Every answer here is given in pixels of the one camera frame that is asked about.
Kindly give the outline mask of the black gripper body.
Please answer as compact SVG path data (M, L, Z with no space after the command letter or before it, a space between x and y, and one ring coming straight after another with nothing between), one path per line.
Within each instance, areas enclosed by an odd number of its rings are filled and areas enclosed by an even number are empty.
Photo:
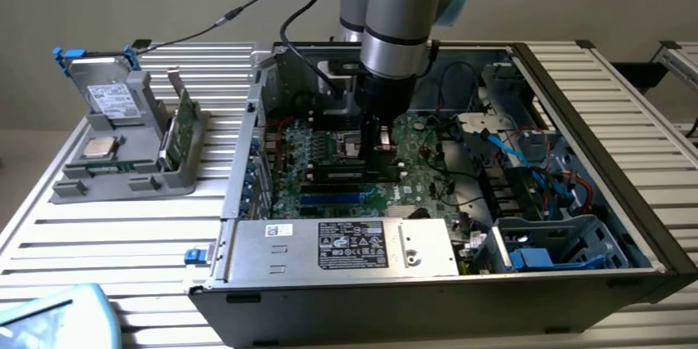
M364 115L381 125L392 125L408 110L413 92L414 75L393 79L364 74L357 79L354 102Z

